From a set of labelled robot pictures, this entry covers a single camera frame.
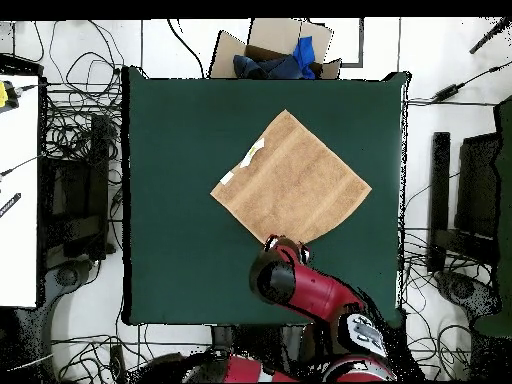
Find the towel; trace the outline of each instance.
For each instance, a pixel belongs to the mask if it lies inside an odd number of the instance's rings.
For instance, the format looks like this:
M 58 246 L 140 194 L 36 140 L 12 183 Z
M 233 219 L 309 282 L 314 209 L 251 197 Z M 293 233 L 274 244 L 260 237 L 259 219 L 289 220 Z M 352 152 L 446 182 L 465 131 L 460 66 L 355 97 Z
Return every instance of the towel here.
M 340 225 L 370 186 L 284 110 L 211 195 L 261 243 L 308 243 Z

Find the white desk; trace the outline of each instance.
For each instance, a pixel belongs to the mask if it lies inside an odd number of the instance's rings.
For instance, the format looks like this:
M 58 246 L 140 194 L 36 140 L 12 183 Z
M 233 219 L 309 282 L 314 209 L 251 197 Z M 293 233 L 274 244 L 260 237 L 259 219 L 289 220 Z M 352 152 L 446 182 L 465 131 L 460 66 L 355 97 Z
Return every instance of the white desk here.
M 0 75 L 15 87 L 38 84 L 33 76 Z M 0 114 L 0 172 L 37 156 L 38 90 L 21 96 L 19 107 Z M 0 208 L 21 199 L 0 218 L 0 306 L 35 307 L 37 291 L 37 160 L 0 182 Z

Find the cardboard flap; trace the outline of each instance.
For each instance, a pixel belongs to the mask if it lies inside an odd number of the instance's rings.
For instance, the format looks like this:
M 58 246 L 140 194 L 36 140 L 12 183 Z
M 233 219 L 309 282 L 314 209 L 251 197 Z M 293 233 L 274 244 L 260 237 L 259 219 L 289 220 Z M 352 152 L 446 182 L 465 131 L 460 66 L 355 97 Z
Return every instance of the cardboard flap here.
M 330 63 L 324 63 L 322 66 L 321 79 L 338 79 L 340 73 L 341 59 L 333 60 Z
M 292 54 L 300 34 L 300 21 L 289 18 L 256 18 L 247 44 L 281 54 Z
M 245 55 L 245 44 L 226 31 L 219 32 L 210 78 L 236 78 L 233 57 Z
M 329 42 L 332 37 L 332 30 L 322 25 L 302 22 L 300 37 L 313 37 L 313 51 L 315 52 L 315 62 L 323 63 Z

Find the blue cloth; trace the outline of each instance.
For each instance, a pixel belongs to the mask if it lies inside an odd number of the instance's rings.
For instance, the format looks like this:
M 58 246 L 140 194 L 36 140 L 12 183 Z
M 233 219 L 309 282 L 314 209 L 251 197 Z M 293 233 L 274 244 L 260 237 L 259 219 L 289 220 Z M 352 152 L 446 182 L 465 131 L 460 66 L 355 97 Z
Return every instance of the blue cloth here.
M 306 79 L 315 79 L 315 74 L 309 67 L 309 65 L 315 61 L 313 37 L 299 38 L 297 47 L 295 47 L 293 52 L 293 57 L 297 61 L 303 77 Z
M 237 78 L 247 79 L 299 79 L 302 71 L 293 56 L 266 60 L 256 63 L 254 60 L 235 55 L 233 58 Z
M 247 56 L 235 55 L 233 65 L 237 78 L 246 79 L 315 79 L 309 67 L 315 61 L 313 37 L 300 38 L 293 55 L 255 62 Z

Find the power adapter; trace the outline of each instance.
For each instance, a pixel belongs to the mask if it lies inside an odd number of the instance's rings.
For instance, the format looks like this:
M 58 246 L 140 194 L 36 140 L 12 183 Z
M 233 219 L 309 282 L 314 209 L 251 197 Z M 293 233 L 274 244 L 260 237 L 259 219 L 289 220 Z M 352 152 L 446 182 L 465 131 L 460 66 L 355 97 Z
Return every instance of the power adapter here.
M 465 85 L 466 84 L 464 84 L 464 83 L 452 84 L 446 88 L 443 88 L 442 90 L 440 90 L 436 94 L 434 94 L 433 102 L 434 103 L 442 102 L 446 99 L 449 99 L 450 97 L 455 96 L 459 92 L 459 90 L 462 87 L 464 87 Z

